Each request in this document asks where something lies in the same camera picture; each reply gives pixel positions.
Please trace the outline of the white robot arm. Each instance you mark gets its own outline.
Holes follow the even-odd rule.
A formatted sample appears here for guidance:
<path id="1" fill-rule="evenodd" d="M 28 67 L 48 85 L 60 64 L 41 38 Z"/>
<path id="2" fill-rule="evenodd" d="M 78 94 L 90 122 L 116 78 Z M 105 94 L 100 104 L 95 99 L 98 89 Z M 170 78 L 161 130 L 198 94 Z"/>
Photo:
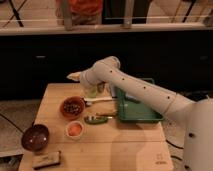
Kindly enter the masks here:
<path id="1" fill-rule="evenodd" d="M 85 89 L 111 83 L 136 97 L 185 130 L 182 171 L 213 170 L 213 98 L 193 101 L 174 91 L 143 81 L 120 70 L 120 61 L 109 56 L 90 68 L 70 73 Z"/>

